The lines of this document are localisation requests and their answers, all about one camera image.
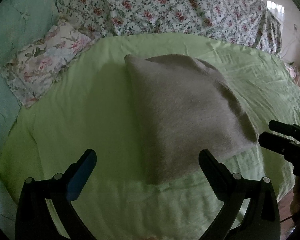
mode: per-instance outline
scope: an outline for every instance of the floral sheet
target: floral sheet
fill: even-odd
[[[281,52],[280,24],[261,0],[57,0],[57,7],[103,37],[189,33]]]

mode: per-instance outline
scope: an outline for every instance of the gray blanket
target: gray blanket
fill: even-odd
[[[248,115],[207,62],[183,55],[125,57],[140,124],[148,182],[159,184],[198,170],[208,149],[218,161],[253,147]]]

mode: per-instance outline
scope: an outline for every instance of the green bed sheet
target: green bed sheet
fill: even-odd
[[[159,186],[146,184],[127,54],[203,59],[221,71],[259,133],[272,119],[300,125],[300,88],[275,56],[188,34],[104,38],[39,102],[21,109],[2,151],[0,176],[18,201],[27,177],[49,179],[91,148],[98,163],[73,206],[97,239],[198,239],[223,203],[201,171]],[[224,164],[246,179],[268,176],[278,200],[294,184],[290,163],[259,146]],[[51,213],[64,234],[52,208]]]

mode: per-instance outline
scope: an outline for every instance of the folded blanket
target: folded blanket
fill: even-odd
[[[182,55],[125,61],[150,183],[196,171],[202,149],[222,161],[255,145],[248,115],[207,62]]]

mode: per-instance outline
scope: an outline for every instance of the silver screw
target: silver screw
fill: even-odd
[[[269,182],[270,182],[270,179],[269,179],[268,177],[264,177],[264,178],[263,178],[263,181],[264,181],[265,183],[269,183]]]
[[[62,178],[62,173],[57,173],[53,176],[54,179],[58,180]]]
[[[240,175],[239,173],[234,173],[234,174],[233,174],[233,177],[234,177],[235,179],[241,179],[241,175]]]
[[[30,184],[33,181],[33,178],[29,177],[26,179],[26,184]]]

